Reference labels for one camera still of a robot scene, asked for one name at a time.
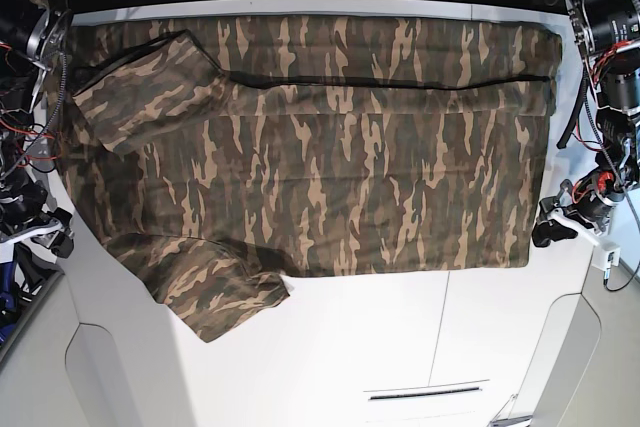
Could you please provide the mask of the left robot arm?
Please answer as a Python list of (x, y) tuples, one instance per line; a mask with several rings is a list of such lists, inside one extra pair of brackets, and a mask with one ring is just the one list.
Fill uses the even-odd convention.
[(539, 203), (535, 246), (604, 233), (614, 208), (639, 186), (639, 0), (566, 0), (582, 78), (556, 146), (576, 139), (596, 166)]

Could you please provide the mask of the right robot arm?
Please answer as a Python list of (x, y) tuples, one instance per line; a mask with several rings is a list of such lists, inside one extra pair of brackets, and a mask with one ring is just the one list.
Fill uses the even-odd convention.
[(67, 214), (43, 210), (47, 190), (27, 169), (50, 126), (34, 123), (48, 74), (67, 66), (68, 0), (1, 0), (1, 261), (17, 244), (35, 240), (59, 251), (68, 241)]

